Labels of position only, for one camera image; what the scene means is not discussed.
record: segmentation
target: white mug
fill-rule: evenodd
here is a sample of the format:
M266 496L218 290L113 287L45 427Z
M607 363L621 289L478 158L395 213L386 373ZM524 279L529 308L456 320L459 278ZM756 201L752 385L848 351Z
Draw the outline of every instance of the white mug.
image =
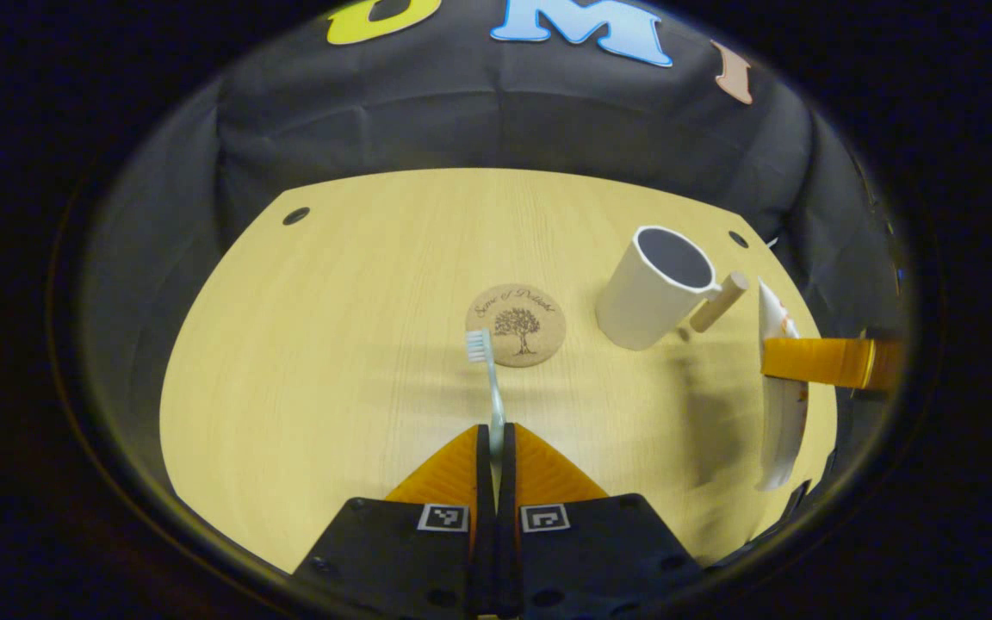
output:
M599 294L595 320L611 342L645 350L721 292L702 248L668 228L642 226Z

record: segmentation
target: blue letter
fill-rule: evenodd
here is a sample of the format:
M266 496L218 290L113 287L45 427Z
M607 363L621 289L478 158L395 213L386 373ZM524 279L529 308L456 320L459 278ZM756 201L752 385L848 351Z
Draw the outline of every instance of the blue letter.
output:
M649 64L673 66L673 59L661 51L660 40L657 40L656 24L660 17L617 0L601 0L587 7L572 0L507 0L507 17L504 25L493 28L493 39L550 38L550 31L538 25L538 13L546 13L567 42L583 43L607 24L609 33L599 38L599 47Z

